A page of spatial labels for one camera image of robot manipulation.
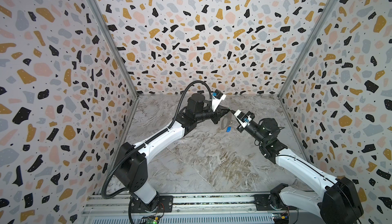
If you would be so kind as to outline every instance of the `black mounting bracket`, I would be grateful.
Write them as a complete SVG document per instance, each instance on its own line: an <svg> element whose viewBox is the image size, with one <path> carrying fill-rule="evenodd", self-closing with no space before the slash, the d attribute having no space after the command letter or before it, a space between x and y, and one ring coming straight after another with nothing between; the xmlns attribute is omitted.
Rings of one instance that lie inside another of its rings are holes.
<svg viewBox="0 0 392 224"><path fill-rule="evenodd" d="M159 206L159 211L157 215L163 212L164 213L172 212L173 196L159 196L158 206ZM130 211L131 213L145 213L149 215L152 215L156 212L156 210L154 210L153 213L147 212L146 205L139 198L133 199L133 201L130 203Z"/></svg>

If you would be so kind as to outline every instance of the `metal corner post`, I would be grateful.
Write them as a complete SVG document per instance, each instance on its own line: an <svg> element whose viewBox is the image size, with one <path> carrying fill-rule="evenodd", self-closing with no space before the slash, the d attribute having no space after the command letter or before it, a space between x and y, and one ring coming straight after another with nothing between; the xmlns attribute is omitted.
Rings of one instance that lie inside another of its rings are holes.
<svg viewBox="0 0 392 224"><path fill-rule="evenodd" d="M291 71L287 75L287 79L285 83L283 84L282 89L280 89L280 92L278 94L279 99L282 99L286 91L291 85L291 82L293 81L297 71L303 64L309 50L311 49L314 41L316 40L317 36L319 35L320 31L323 29L324 24L327 22L328 17L331 15L336 3L338 0L328 0L326 3L326 6L324 7L323 12L320 15L319 20L317 21L316 25L314 26L313 30L311 31L308 39L305 42L305 46L302 49L301 53L299 54L297 61L294 63L294 65L291 67Z"/></svg>
<svg viewBox="0 0 392 224"><path fill-rule="evenodd" d="M135 86L133 85L133 82L129 77L127 68L125 67L124 63L122 62L121 55L118 52L116 44L115 44L114 40L112 39L112 36L109 33L109 30L105 24L104 18L101 14L101 11L99 9L97 2L95 0L86 0L86 1L87 1L88 6L90 7L92 14L94 15L95 20L97 21L98 27L102 31L102 34L106 40L107 45L109 46L110 51L114 55L114 58L117 62L118 67L120 68L122 75L124 76L125 81L127 82L130 93L132 94L132 96L136 100L138 98L139 94L136 92Z"/></svg>

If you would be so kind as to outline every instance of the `terrazzo wall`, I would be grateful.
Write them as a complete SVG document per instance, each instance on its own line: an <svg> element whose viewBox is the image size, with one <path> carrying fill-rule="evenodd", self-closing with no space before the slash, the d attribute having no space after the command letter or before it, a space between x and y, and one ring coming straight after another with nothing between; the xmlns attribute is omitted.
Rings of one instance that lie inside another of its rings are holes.
<svg viewBox="0 0 392 224"><path fill-rule="evenodd" d="M311 163L357 188L362 223L392 221L392 0L339 0L284 95Z"/></svg>
<svg viewBox="0 0 392 224"><path fill-rule="evenodd" d="M0 0L0 223L74 223L130 114L85 0Z"/></svg>
<svg viewBox="0 0 392 224"><path fill-rule="evenodd" d="M96 0L138 92L275 94L327 0Z"/></svg>

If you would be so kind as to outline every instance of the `marble floor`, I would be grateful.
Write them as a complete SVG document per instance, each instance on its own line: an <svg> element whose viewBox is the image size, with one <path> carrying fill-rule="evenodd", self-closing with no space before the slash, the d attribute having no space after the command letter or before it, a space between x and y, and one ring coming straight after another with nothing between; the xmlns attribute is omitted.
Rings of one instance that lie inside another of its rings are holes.
<svg viewBox="0 0 392 224"><path fill-rule="evenodd" d="M179 96L141 96L127 142L141 141L172 119ZM256 118L275 118L285 127L278 139L302 156L277 96L228 96L221 105L252 111ZM148 165L148 181L160 193L268 192L280 183L309 188L293 174L265 159L254 139L239 133L228 113L218 124L208 120L161 151ZM124 187L115 177L108 192Z"/></svg>

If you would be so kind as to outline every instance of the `metal base plate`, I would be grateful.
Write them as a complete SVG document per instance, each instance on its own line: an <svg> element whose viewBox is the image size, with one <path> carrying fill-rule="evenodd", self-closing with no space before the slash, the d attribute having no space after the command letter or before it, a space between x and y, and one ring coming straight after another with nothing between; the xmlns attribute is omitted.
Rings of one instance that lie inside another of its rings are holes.
<svg viewBox="0 0 392 224"><path fill-rule="evenodd" d="M256 205L256 210L257 211L263 211L263 210L275 210L274 208L271 207L270 201L268 199L269 194L255 194L254 196L254 202ZM289 206L289 210L296 210L296 207Z"/></svg>
<svg viewBox="0 0 392 224"><path fill-rule="evenodd" d="M134 199L132 202L134 205L130 207L131 213L148 213L148 214L154 214L155 212L147 212L144 203L141 202L140 199L136 200ZM173 208L173 196L159 196L159 201L158 201L158 206L159 206L159 213L163 212L171 212Z"/></svg>

